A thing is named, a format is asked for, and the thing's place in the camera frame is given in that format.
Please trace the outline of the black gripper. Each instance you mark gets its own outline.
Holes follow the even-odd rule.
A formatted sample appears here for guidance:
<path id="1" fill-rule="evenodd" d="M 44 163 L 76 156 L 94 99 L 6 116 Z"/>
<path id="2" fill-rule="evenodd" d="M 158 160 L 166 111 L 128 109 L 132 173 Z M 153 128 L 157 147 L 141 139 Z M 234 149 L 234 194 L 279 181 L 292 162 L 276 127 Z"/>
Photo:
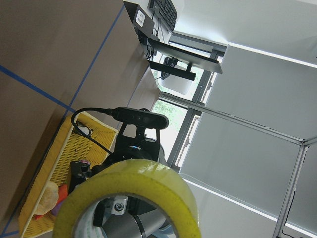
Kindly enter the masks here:
<path id="1" fill-rule="evenodd" d="M 100 164 L 90 167 L 90 162 L 77 160 L 70 163 L 69 169 L 69 191 L 72 192 L 76 186 L 82 184 L 87 178 L 90 178 L 109 166 L 129 159 L 147 159 L 159 161 L 161 144 L 159 139 L 150 139 L 145 137 L 145 128 L 137 127 L 136 136 L 128 137 L 123 135 L 126 124 L 123 124 L 119 135 L 117 136 L 114 152 Z"/>

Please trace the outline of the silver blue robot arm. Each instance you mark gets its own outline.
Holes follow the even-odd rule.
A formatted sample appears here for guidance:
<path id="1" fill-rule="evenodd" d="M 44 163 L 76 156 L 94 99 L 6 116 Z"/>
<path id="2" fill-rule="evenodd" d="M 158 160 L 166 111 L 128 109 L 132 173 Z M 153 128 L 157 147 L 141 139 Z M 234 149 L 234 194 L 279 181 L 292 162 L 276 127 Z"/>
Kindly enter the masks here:
<path id="1" fill-rule="evenodd" d="M 125 136 L 126 124 L 120 128 L 115 150 L 101 165 L 91 167 L 85 160 L 70 163 L 67 179 L 71 193 L 88 178 L 120 161 L 150 159 L 167 165 L 159 139 L 147 138 L 144 127 L 136 128 L 134 137 Z M 134 196 L 116 195 L 93 203 L 79 219 L 77 238 L 166 238 L 173 229 L 158 208 Z"/>

